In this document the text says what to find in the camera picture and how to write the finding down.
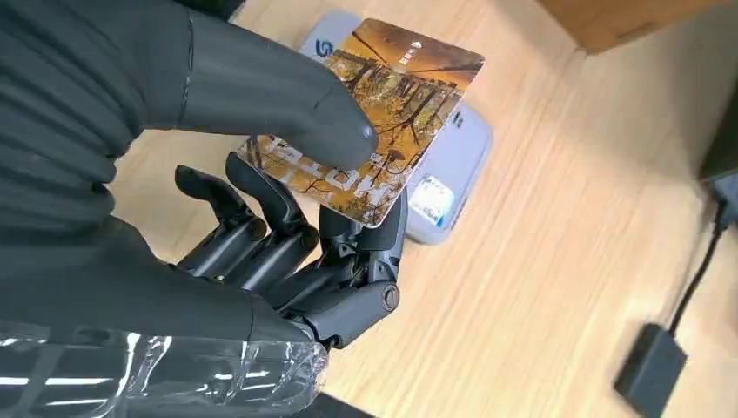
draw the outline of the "sticker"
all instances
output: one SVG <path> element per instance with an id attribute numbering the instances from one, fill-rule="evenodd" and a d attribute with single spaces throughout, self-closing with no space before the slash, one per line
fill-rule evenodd
<path id="1" fill-rule="evenodd" d="M 453 205 L 453 192 L 434 176 L 425 176 L 410 198 L 410 207 L 438 227 Z"/>

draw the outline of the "metal screw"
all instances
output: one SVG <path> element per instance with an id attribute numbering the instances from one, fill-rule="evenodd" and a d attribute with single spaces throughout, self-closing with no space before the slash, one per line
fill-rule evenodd
<path id="1" fill-rule="evenodd" d="M 399 289 L 395 285 L 387 285 L 382 292 L 382 305 L 386 311 L 393 311 L 399 305 Z"/>
<path id="2" fill-rule="evenodd" d="M 261 219 L 254 219 L 249 224 L 249 235 L 253 239 L 262 239 L 266 235 L 266 223 Z"/>

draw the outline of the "robotic hand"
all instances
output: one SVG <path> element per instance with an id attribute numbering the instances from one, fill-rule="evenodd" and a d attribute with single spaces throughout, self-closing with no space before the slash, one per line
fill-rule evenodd
<path id="1" fill-rule="evenodd" d="M 322 164 L 364 163 L 376 134 L 324 67 L 168 0 L 6 0 L 0 51 L 0 411 L 288 415 L 317 392 L 323 346 L 397 306 L 405 196 L 375 230 L 322 209 L 318 233 L 231 155 L 265 236 L 229 185 L 179 167 L 219 220 L 179 266 L 111 216 L 115 159 L 148 128 L 269 133 Z M 125 400 L 170 413 L 118 415 Z"/>
<path id="2" fill-rule="evenodd" d="M 407 223 L 403 192 L 382 225 L 366 229 L 321 206 L 319 233 L 281 183 L 235 152 L 228 179 L 256 198 L 272 232 L 223 180 L 179 166 L 180 191 L 210 203 L 218 226 L 178 266 L 262 295 L 326 347 L 343 348 L 399 304 L 397 278 Z M 295 273 L 318 244 L 322 256 Z"/>

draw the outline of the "blue logo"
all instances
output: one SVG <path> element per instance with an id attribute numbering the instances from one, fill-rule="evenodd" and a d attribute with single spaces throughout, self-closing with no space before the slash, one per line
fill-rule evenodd
<path id="1" fill-rule="evenodd" d="M 320 39 L 315 40 L 315 53 L 318 57 L 325 58 L 333 54 L 333 44 L 331 41 L 321 41 Z"/>

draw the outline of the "card logo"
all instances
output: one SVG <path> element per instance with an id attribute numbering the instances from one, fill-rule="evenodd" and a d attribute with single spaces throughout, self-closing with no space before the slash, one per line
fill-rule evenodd
<path id="1" fill-rule="evenodd" d="M 318 57 L 325 58 L 333 54 L 333 43 L 331 41 L 315 40 L 315 53 Z"/>
<path id="2" fill-rule="evenodd" d="M 410 60 L 413 59 L 413 54 L 415 53 L 415 51 L 419 50 L 422 47 L 423 47 L 423 44 L 421 44 L 419 41 L 415 41 L 412 44 L 410 44 L 410 48 L 408 48 L 405 55 L 399 59 L 399 63 L 403 65 L 407 65 L 407 63 L 409 63 Z"/>

